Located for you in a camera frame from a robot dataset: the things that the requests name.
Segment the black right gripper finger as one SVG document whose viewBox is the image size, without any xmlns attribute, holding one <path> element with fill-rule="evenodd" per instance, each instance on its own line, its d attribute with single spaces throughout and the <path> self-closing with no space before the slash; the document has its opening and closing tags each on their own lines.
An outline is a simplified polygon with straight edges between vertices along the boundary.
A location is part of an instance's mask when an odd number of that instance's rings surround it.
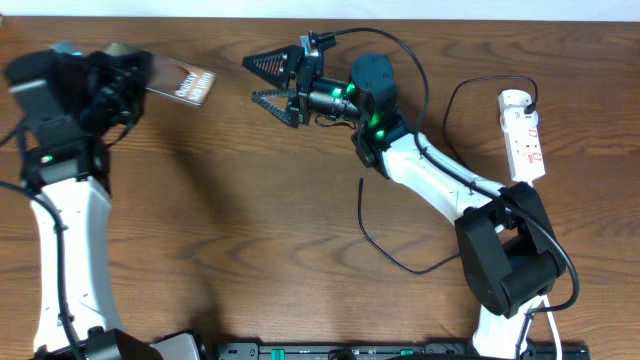
<svg viewBox="0 0 640 360">
<path fill-rule="evenodd" d="M 254 91 L 251 95 L 251 100 L 255 104 L 259 105 L 268 113 L 276 117 L 280 122 L 290 128 L 297 128 L 299 126 L 299 121 L 296 116 L 291 115 L 289 106 L 286 106 L 285 108 L 279 107 L 273 102 L 273 99 L 286 99 L 287 101 L 289 101 L 289 91 L 267 89 Z"/>
<path fill-rule="evenodd" d="M 290 45 L 243 58 L 242 66 L 278 90 L 286 91 L 303 60 L 303 48 Z"/>
</svg>

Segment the Galaxy smartphone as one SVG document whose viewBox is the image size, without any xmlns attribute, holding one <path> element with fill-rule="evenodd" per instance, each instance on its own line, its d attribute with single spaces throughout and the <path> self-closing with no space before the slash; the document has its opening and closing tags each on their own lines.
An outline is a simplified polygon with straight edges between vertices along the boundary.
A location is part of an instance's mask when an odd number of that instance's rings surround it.
<svg viewBox="0 0 640 360">
<path fill-rule="evenodd" d="M 133 75 L 127 82 L 127 101 L 143 104 L 150 91 L 183 104 L 202 107 L 216 80 L 212 71 L 125 43 L 111 43 L 105 53 L 121 60 L 121 66 Z"/>
</svg>

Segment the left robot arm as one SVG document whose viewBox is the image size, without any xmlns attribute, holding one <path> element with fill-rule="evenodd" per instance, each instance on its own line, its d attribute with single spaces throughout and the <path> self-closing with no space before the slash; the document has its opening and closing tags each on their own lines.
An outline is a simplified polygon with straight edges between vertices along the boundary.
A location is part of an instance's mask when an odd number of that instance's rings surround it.
<svg viewBox="0 0 640 360">
<path fill-rule="evenodd" d="M 23 55 L 4 76 L 24 112 L 15 137 L 21 182 L 40 244 L 41 308 L 37 359 L 158 359 L 127 334 L 112 290 L 107 228 L 110 145 L 104 135 L 131 130 L 144 113 L 152 56 L 48 50 Z"/>
</svg>

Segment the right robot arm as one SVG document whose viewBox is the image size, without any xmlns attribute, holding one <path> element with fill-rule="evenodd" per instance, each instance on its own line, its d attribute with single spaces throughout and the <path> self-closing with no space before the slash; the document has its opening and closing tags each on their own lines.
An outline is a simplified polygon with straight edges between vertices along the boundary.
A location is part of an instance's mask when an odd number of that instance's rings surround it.
<svg viewBox="0 0 640 360">
<path fill-rule="evenodd" d="M 285 125 L 347 126 L 360 161 L 414 191 L 453 226 L 465 280 L 480 303 L 467 356 L 523 359 L 538 313 L 552 315 L 556 280 L 576 270 L 559 244 L 534 182 L 545 173 L 538 137 L 537 91 L 499 94 L 512 185 L 469 169 L 456 152 L 443 153 L 410 122 L 398 103 L 388 57 L 357 58 L 347 80 L 324 74 L 336 34 L 311 32 L 296 45 L 244 58 L 245 69 L 267 83 L 253 101 Z"/>
</svg>

